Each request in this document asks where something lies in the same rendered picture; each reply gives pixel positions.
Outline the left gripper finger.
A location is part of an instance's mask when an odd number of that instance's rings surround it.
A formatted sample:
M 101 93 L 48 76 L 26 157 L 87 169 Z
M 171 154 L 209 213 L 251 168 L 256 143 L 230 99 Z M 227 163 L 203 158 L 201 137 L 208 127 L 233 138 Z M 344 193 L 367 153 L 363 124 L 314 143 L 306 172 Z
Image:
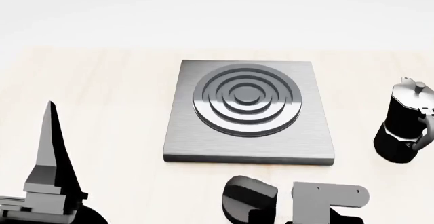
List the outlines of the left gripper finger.
M 29 195 L 62 195 L 61 188 L 54 184 L 56 161 L 52 147 L 50 102 L 47 103 L 43 115 L 35 166 L 24 184 L 26 199 Z
M 56 178 L 54 184 L 56 187 L 61 188 L 61 194 L 66 195 L 68 201 L 82 203 L 83 200 L 88 198 L 88 193 L 84 193 L 81 190 L 64 144 L 57 109 L 53 102 L 50 102 L 50 112 L 52 147 L 56 161 Z

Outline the black silver moka pot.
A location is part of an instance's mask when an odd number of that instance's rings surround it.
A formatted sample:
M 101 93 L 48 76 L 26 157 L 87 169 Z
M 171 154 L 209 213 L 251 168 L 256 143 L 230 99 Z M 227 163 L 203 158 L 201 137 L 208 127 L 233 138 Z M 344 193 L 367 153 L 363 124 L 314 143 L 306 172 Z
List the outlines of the black silver moka pot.
M 374 138 L 374 148 L 382 158 L 406 164 L 432 142 L 434 90 L 403 77 L 393 86 L 387 117 Z

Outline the silver flat stove base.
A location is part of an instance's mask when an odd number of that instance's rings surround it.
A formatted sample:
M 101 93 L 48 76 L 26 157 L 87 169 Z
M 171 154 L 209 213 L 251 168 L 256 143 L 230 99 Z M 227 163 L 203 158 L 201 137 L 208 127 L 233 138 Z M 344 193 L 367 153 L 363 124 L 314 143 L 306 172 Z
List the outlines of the silver flat stove base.
M 302 108 L 293 124 L 275 134 L 245 138 L 214 130 L 197 116 L 192 97 L 198 81 L 214 69 L 241 63 L 262 64 L 295 81 Z M 313 65 L 306 61 L 183 60 L 163 158 L 167 162 L 332 165 L 334 146 Z

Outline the dark ringed stove burner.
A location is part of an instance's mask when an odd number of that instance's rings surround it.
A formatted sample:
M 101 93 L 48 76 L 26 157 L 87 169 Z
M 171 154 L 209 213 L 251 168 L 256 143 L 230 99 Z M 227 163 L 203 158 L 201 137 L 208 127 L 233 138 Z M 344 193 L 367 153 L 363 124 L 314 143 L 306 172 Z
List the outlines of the dark ringed stove burner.
M 302 95 L 295 81 L 262 64 L 230 64 L 210 71 L 193 92 L 197 116 L 231 136 L 268 136 L 293 124 Z

